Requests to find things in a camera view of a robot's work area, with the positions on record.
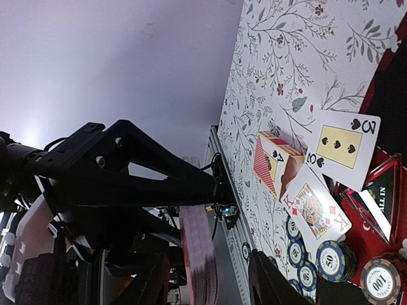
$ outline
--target playing card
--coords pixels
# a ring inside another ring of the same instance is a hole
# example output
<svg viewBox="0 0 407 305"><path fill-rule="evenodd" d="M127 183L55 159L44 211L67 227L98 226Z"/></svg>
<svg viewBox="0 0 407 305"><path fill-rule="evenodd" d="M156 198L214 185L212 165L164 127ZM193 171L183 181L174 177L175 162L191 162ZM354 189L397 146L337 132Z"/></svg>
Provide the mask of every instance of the playing card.
<svg viewBox="0 0 407 305"><path fill-rule="evenodd" d="M281 202L301 231L305 247L313 258L322 242L338 240L352 227L337 202L306 165L291 181Z"/></svg>
<svg viewBox="0 0 407 305"><path fill-rule="evenodd" d="M317 111L308 143L307 164L324 175L361 191L380 127L378 116Z"/></svg>

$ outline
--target table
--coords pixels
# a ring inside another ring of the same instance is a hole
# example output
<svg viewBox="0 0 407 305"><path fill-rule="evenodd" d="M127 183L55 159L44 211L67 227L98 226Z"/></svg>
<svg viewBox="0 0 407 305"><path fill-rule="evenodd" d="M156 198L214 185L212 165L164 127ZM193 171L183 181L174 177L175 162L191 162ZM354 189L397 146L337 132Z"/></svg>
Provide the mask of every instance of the table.
<svg viewBox="0 0 407 305"><path fill-rule="evenodd" d="M288 280L287 214L253 173L256 133L304 153L317 108L358 112L406 10L403 0L245 0L218 137L256 248Z"/></svg>

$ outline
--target black plastic part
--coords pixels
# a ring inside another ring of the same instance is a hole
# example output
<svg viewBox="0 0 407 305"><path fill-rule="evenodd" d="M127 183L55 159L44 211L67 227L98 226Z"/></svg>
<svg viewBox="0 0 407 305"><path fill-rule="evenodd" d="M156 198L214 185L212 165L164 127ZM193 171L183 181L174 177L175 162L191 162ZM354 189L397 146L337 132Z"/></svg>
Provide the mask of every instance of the black plastic part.
<svg viewBox="0 0 407 305"><path fill-rule="evenodd" d="M100 124L85 125L33 162L33 173L57 180L68 201L83 207L162 207L216 200L213 176L174 156L131 122L122 120L103 129ZM168 177L128 175L129 163Z"/></svg>
<svg viewBox="0 0 407 305"><path fill-rule="evenodd" d="M111 305L167 305L170 264L165 253L150 255L149 261Z"/></svg>
<svg viewBox="0 0 407 305"><path fill-rule="evenodd" d="M310 305L263 252L253 250L249 262L252 305Z"/></svg>

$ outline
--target wire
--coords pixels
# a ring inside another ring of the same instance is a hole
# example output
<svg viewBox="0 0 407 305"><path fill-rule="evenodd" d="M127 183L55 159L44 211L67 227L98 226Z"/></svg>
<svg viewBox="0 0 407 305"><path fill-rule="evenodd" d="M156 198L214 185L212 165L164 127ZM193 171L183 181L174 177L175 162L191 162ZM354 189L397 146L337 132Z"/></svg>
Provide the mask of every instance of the wire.
<svg viewBox="0 0 407 305"><path fill-rule="evenodd" d="M213 165L215 165L218 161L215 161L215 158L217 156L220 156L222 158L222 155L220 154L220 152L217 152L216 154L213 155L212 157L212 161L205 167L201 168L201 170L207 170L208 168L212 167Z"/></svg>
<svg viewBox="0 0 407 305"><path fill-rule="evenodd" d="M52 141L51 143L49 143L47 146L44 147L45 151L49 151L54 145L58 144L59 142L65 141L68 138L59 138L57 140Z"/></svg>
<svg viewBox="0 0 407 305"><path fill-rule="evenodd" d="M216 219L215 219L215 226L214 226L214 230L213 230L213 232L212 232L212 240L214 240L214 238L215 238L215 234L216 234L216 228L217 228L217 222L218 222L218 219L217 219L217 217L216 217Z"/></svg>
<svg viewBox="0 0 407 305"><path fill-rule="evenodd" d="M177 224L176 224L176 221L174 220L173 216L171 216L170 214L168 214L168 216L170 217L171 222L172 222L172 224L174 225L174 227L175 227L176 229L178 229Z"/></svg>

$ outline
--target card box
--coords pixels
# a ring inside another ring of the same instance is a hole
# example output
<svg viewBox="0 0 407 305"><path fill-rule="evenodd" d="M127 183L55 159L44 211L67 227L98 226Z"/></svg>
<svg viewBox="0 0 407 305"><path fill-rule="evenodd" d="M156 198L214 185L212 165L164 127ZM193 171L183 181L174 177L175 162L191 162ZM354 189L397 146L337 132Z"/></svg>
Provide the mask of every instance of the card box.
<svg viewBox="0 0 407 305"><path fill-rule="evenodd" d="M254 173L280 200L287 184L296 176L304 155L271 132L259 132L254 154Z"/></svg>

